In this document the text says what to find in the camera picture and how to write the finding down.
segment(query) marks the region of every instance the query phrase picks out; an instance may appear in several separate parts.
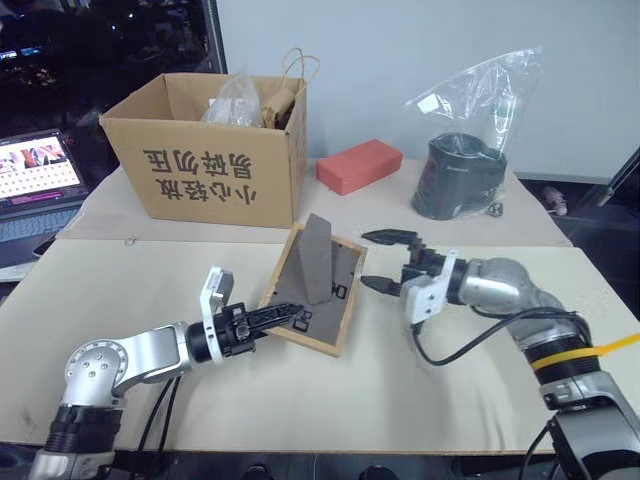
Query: plastic bag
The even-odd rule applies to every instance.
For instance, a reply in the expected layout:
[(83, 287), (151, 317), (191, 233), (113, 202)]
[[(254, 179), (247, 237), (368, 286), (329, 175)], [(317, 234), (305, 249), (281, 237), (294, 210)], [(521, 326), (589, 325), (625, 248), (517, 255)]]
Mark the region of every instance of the plastic bag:
[(502, 214), (509, 144), (541, 73), (541, 49), (507, 53), (406, 102), (427, 120), (429, 159), (413, 208), (429, 218)]
[(200, 121), (262, 127), (260, 97), (251, 77), (239, 73), (225, 82)]

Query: red sponge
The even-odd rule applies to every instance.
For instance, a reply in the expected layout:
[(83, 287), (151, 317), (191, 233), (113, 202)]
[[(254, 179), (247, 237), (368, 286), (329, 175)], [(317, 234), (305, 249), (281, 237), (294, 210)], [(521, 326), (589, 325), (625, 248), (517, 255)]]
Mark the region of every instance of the red sponge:
[(370, 140), (316, 164), (318, 180), (346, 195), (400, 168), (402, 153), (380, 140)]

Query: white wall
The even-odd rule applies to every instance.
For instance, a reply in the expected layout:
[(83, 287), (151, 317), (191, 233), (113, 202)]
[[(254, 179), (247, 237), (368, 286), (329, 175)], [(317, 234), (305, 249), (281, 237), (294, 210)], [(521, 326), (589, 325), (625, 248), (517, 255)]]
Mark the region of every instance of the white wall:
[(321, 58), (309, 153), (377, 137), (425, 157), (401, 105), (450, 75), (541, 45), (541, 78), (507, 152), (531, 178), (606, 182), (640, 144), (638, 0), (218, 0), (229, 72), (279, 75), (291, 46)]

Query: table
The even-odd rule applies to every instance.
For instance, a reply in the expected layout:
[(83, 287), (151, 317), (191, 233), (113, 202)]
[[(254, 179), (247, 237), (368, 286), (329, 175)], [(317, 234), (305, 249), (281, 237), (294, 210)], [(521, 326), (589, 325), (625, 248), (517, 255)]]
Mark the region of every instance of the table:
[[(407, 251), (367, 245), (364, 274), (399, 275)], [(231, 302), (255, 307), (282, 245), (60, 240), (0, 307), (0, 441), (42, 443), (63, 391), (63, 368), (86, 341), (178, 320), (199, 321), (212, 264), (235, 275)], [(462, 247), (464, 258), (504, 256), (589, 321), (594, 342), (638, 324), (585, 255), (566, 247)], [(423, 341), (444, 356), (492, 321), (447, 306)], [(602, 359), (640, 410), (640, 349)], [(134, 448), (159, 386), (129, 392), (116, 446)], [(277, 337), (255, 354), (203, 365), (178, 394), (168, 448), (199, 451), (521, 452), (550, 417), (524, 356), (506, 332), (454, 364), (415, 354), (397, 299), (362, 287), (344, 353), (329, 357)], [(149, 445), (157, 444), (154, 430)], [(550, 443), (542, 444), (549, 449)]]
[[(309, 164), (298, 222), (304, 223), (311, 212), (316, 213), (332, 223), (335, 235), (347, 239), (355, 240), (370, 230), (402, 228), (416, 230), (426, 242), (440, 245), (571, 246), (510, 170), (505, 180), (503, 217), (480, 215), (443, 222), (427, 219), (411, 207), (423, 161), (405, 159), (396, 173), (344, 197), (316, 180), (315, 164)], [(151, 219), (126, 174), (118, 168), (90, 195), (75, 221), (58, 238), (284, 243), (288, 234), (280, 228)]]

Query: yellow cable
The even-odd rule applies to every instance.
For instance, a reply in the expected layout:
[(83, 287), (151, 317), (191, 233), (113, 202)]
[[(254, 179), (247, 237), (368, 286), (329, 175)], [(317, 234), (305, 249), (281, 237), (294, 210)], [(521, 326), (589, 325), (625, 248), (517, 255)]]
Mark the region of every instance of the yellow cable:
[(623, 347), (627, 347), (632, 343), (640, 341), (640, 333), (629, 335), (617, 342), (610, 343), (609, 345), (603, 345), (601, 347), (589, 347), (578, 348), (576, 350), (569, 350), (568, 352), (555, 353), (548, 357), (536, 360), (531, 364), (534, 370), (540, 370), (541, 368), (548, 367), (549, 365), (555, 365), (556, 363), (564, 362), (567, 360), (575, 360), (576, 358), (603, 356), (608, 353), (618, 350)]

